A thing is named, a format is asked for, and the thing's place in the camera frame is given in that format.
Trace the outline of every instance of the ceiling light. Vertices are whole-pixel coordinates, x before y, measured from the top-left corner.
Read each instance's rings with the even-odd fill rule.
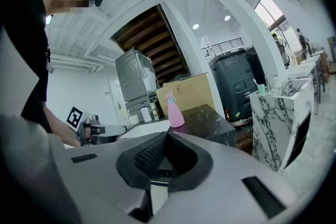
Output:
[[[46,17],[46,25],[50,25],[51,19],[52,19],[52,15],[49,15]]]

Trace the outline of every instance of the cardboard box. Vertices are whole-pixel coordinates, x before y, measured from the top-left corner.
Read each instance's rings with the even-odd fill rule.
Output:
[[[164,115],[168,115],[166,95],[170,91],[174,92],[176,105],[181,111],[204,104],[208,104],[215,109],[206,74],[189,77],[181,81],[164,83],[163,86],[163,88],[156,90],[156,95]]]

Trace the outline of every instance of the railing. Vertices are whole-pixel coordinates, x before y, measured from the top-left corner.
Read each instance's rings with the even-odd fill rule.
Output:
[[[212,54],[218,55],[218,54],[221,54],[222,52],[226,52],[231,49],[243,47],[243,46],[244,46],[244,43],[242,42],[242,39],[236,38],[236,39],[232,39],[226,42],[212,45],[211,47],[203,48],[202,51],[204,53],[204,56],[207,57]]]

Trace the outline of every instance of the cup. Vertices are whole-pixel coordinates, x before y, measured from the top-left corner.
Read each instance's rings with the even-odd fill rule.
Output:
[[[132,125],[138,124],[139,123],[139,117],[138,117],[138,115],[134,115],[134,116],[129,117],[129,122]]]
[[[265,94],[265,84],[258,85],[258,92],[259,94]]]

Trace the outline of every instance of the black shirt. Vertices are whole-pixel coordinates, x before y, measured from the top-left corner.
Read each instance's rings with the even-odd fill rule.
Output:
[[[50,50],[45,33],[46,11],[43,0],[14,0],[12,7],[4,13],[4,27],[21,57],[39,77],[22,111],[22,117],[39,123],[48,133],[50,125],[43,111],[47,101],[47,59]]]

